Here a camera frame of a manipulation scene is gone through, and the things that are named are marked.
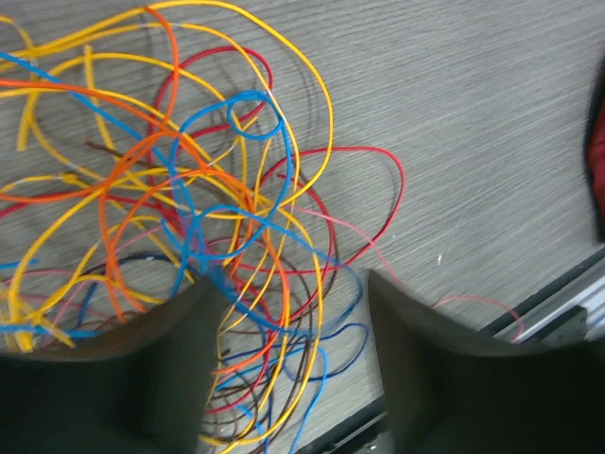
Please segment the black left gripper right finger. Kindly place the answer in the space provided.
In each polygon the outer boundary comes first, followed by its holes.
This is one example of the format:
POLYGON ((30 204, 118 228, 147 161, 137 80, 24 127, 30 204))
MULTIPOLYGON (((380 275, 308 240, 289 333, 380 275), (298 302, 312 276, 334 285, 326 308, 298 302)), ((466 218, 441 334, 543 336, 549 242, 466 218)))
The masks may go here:
POLYGON ((457 323, 376 271, 367 279, 398 453, 600 453, 604 343, 514 344, 457 323))

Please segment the dark red cloth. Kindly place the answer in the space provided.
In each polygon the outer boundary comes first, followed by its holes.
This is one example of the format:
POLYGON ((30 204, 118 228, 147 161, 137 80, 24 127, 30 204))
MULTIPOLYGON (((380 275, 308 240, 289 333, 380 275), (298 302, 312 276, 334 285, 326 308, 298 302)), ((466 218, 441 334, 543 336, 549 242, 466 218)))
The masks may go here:
POLYGON ((584 168, 595 212, 596 238, 604 243, 604 61, 596 72, 583 141, 584 168))

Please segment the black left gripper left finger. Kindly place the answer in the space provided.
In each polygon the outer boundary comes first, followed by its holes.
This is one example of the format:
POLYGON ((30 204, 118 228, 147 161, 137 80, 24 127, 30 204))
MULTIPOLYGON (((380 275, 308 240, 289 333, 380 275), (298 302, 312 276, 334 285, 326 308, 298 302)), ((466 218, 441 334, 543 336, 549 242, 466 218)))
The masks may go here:
POLYGON ((74 348, 2 354, 2 452, 196 452, 222 308, 204 278, 74 348))

